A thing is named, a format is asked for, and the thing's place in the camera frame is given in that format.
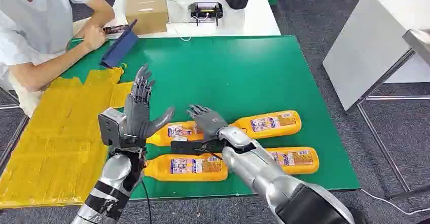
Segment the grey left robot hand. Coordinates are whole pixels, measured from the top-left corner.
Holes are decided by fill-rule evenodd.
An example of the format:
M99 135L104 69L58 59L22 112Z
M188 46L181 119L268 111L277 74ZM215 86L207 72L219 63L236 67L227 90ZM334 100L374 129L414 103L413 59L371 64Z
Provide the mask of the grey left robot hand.
M150 97L155 84L155 81L151 80L151 75L148 64L141 66L125 99L124 113L127 120L125 133L139 141L145 141L170 123L175 112L174 107L169 107L158 118L150 119Z

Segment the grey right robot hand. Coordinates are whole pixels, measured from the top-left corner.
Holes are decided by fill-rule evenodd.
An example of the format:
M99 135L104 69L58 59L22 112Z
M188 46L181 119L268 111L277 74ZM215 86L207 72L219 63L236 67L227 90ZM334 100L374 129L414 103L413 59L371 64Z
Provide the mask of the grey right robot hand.
M220 129L228 127L225 119L208 107L190 104L187 113L195 121L205 140L216 137Z

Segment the person's right hand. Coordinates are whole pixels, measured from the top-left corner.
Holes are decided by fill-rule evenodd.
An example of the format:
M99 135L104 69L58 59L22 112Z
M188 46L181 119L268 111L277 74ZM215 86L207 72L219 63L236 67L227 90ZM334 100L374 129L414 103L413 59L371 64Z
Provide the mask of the person's right hand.
M106 41L107 38L102 28L96 25L90 25L84 32L84 47L89 51L100 48Z

